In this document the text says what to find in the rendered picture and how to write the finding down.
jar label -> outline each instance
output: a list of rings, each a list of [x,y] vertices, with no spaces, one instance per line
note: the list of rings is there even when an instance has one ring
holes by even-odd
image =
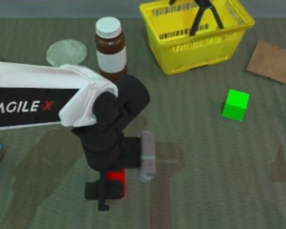
[[[99,68],[106,73],[117,73],[124,69],[126,58],[126,47],[116,54],[103,54],[96,51]]]

gray disc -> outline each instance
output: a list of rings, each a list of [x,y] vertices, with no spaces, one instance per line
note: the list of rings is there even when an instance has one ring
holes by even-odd
[[[85,60],[86,56],[86,46],[72,39],[55,42],[46,52],[48,63],[54,67],[60,67],[64,64],[78,65]]]

white lid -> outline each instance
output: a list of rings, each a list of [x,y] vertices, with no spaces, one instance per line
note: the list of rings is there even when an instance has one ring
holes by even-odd
[[[114,17],[101,18],[95,24],[95,32],[104,39],[115,38],[122,32],[121,23]]]

black panel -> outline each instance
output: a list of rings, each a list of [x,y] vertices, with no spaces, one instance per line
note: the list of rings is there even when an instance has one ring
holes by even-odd
[[[59,122],[78,89],[0,88],[0,127]]]

agile x logo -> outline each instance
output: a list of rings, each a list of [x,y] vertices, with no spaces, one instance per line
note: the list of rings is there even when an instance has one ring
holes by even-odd
[[[31,103],[28,101],[12,101],[8,104],[2,102],[0,103],[0,114],[37,112],[40,109],[42,111],[51,111],[53,104],[53,100],[46,100],[43,104],[40,100],[34,100]]]

